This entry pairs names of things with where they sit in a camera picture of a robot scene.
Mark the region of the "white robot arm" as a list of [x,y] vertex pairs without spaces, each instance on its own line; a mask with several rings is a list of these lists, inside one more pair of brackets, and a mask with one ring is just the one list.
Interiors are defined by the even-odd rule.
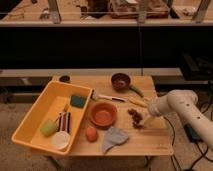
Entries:
[[200,112],[196,107],[197,102],[198,96],[192,90],[172,90],[164,96],[154,98],[148,105],[148,111],[155,117],[178,113],[213,150],[213,122]]

